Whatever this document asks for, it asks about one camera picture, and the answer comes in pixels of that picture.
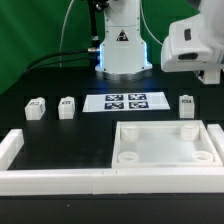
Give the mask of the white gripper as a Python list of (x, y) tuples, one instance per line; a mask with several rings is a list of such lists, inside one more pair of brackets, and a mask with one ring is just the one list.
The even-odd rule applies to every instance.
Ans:
[(208, 10), (172, 23), (161, 50), (161, 69), (224, 69), (224, 12)]

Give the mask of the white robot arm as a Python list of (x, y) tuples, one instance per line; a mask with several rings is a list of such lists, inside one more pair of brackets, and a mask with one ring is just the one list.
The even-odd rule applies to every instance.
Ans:
[[(193, 71), (205, 84), (218, 84), (224, 70), (224, 0), (186, 0), (193, 17), (169, 27), (161, 50), (164, 72)], [(152, 69), (140, 34), (141, 0), (106, 0), (105, 38), (99, 47), (99, 77), (133, 80)]]

